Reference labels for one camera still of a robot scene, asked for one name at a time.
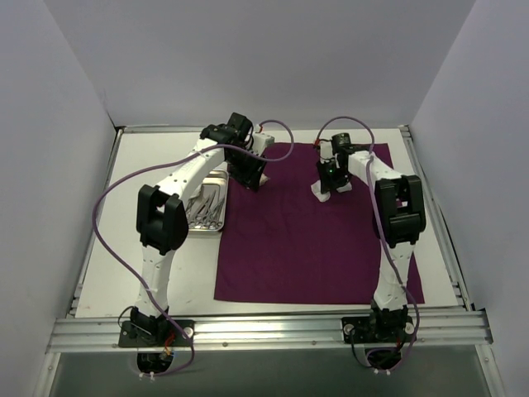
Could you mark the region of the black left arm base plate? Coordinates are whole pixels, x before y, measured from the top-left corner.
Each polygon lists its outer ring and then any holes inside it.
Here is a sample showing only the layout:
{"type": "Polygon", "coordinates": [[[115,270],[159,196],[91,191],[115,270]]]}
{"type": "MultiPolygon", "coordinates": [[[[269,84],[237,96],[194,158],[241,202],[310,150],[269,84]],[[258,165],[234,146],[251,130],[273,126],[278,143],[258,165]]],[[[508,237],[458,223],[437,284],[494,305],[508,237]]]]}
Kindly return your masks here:
{"type": "Polygon", "coordinates": [[[121,324],[117,345],[122,348],[189,347],[190,341],[167,320],[154,333],[125,321],[121,324]]]}

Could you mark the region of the clear bag of cotton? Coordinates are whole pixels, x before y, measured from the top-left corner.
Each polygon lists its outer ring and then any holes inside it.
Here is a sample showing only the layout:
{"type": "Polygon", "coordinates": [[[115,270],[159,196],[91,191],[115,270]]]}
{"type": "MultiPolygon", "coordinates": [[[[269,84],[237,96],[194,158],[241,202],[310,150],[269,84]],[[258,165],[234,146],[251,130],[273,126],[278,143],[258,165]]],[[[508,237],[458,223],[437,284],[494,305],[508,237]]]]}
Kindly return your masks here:
{"type": "Polygon", "coordinates": [[[265,174],[259,175],[258,177],[252,177],[248,188],[257,191],[261,186],[269,181],[269,177],[265,174]]]}

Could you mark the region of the purple surgical cloth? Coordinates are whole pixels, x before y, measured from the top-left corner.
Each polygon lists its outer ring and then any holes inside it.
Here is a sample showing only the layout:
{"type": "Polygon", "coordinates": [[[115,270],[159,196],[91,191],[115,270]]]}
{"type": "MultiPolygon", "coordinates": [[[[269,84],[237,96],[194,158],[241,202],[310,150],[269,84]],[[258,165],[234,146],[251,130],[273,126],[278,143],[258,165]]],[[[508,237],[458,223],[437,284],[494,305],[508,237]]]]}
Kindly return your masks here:
{"type": "Polygon", "coordinates": [[[216,300],[257,304],[369,304],[384,254],[366,173],[321,203],[311,191],[318,155],[297,144],[268,163],[253,192],[228,184],[214,289],[216,300]]]}

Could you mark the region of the white gauze pad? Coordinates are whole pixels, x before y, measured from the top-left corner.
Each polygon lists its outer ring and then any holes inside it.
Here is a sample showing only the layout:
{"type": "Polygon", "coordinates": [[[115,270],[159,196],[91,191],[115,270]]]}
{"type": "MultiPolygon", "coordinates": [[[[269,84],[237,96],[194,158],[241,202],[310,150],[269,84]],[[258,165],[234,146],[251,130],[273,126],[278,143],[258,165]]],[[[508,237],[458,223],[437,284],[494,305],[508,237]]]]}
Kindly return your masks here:
{"type": "Polygon", "coordinates": [[[199,189],[199,199],[208,198],[214,191],[214,187],[211,184],[202,184],[199,189]]]}
{"type": "Polygon", "coordinates": [[[338,187],[336,189],[336,192],[339,193],[339,194],[343,194],[345,192],[349,192],[352,190],[352,184],[351,183],[347,183],[341,187],[338,187]]]}
{"type": "Polygon", "coordinates": [[[314,184],[311,185],[311,191],[312,191],[312,194],[315,196],[315,198],[320,203],[325,203],[331,197],[331,194],[329,192],[327,192],[327,193],[323,193],[322,192],[322,185],[321,185],[321,181],[320,180],[318,180],[317,182],[315,182],[314,184]]]}

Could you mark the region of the steel forceps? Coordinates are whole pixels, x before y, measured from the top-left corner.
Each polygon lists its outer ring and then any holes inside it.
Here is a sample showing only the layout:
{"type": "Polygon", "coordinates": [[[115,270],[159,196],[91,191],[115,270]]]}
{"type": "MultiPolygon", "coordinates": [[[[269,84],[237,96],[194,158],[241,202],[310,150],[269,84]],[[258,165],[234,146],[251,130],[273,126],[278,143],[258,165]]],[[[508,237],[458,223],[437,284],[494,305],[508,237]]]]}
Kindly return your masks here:
{"type": "Polygon", "coordinates": [[[191,198],[186,207],[186,218],[188,221],[189,228],[193,228],[196,222],[196,217],[201,210],[204,203],[204,198],[197,196],[196,198],[191,198]]]}
{"type": "Polygon", "coordinates": [[[221,195],[211,204],[204,218],[204,225],[208,230],[220,230],[223,225],[223,211],[225,207],[226,196],[221,195]]]}

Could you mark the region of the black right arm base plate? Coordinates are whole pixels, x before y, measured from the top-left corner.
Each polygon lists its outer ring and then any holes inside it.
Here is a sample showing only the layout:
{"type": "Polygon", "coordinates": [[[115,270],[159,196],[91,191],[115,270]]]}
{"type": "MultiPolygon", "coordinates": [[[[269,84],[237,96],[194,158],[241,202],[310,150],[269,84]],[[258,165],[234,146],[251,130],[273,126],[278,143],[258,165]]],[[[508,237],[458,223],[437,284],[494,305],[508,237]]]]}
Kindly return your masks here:
{"type": "Polygon", "coordinates": [[[344,341],[351,344],[409,342],[415,327],[411,317],[404,320],[369,317],[341,319],[344,341]]]}

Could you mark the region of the steel instrument tray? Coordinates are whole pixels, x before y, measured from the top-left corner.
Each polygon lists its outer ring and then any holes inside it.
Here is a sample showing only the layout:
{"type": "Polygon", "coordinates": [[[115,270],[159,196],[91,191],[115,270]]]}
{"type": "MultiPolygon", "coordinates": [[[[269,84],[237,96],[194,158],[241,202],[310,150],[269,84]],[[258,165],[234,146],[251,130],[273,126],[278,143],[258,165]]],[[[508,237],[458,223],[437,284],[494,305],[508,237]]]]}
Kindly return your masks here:
{"type": "Polygon", "coordinates": [[[229,174],[212,171],[188,201],[186,216],[190,234],[214,234],[224,228],[229,174]]]}

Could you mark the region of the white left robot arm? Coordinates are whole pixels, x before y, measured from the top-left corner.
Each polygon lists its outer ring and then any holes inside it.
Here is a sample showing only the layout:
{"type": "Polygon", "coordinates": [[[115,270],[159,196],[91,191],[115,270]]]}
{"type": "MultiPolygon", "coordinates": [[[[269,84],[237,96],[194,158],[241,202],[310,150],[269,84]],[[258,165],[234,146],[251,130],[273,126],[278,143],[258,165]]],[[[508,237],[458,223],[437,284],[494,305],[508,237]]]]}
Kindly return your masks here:
{"type": "Polygon", "coordinates": [[[265,162],[259,157],[274,144],[272,136],[258,133],[249,137],[252,123],[247,117],[232,113],[228,122],[205,127],[192,149],[197,156],[178,165],[157,185],[148,184],[138,193],[136,230],[142,245],[140,287],[131,326],[148,347],[157,347],[169,332],[169,275],[174,253],[188,236],[186,207],[208,174],[228,164],[229,171],[244,187],[256,191],[260,186],[265,162]]]}

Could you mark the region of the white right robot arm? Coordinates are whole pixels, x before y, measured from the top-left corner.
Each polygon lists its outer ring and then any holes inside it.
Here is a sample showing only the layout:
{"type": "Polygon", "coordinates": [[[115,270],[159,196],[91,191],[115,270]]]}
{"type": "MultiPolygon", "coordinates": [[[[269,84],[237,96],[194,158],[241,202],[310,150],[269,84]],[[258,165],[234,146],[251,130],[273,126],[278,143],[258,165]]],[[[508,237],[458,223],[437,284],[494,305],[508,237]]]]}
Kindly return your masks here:
{"type": "Polygon", "coordinates": [[[319,201],[327,201],[333,192],[351,190],[353,178],[369,188],[382,253],[368,334],[383,342],[397,329],[409,332],[412,320],[407,304],[412,298],[407,277],[415,245],[427,223],[421,179],[394,170],[378,158],[372,146],[353,144],[347,133],[316,139],[314,147],[319,155],[318,181],[311,190],[319,201]]]}

